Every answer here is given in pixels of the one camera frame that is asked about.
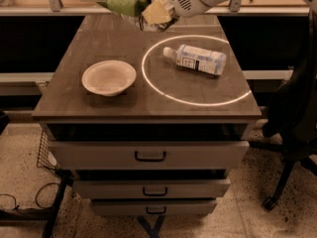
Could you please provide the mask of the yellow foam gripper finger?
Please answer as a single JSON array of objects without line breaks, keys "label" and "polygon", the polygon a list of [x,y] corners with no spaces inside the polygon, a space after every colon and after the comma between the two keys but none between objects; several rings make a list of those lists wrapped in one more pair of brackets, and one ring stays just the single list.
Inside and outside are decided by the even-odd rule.
[{"label": "yellow foam gripper finger", "polygon": [[169,0],[154,0],[142,16],[150,25],[167,23],[172,19],[173,5]]}]

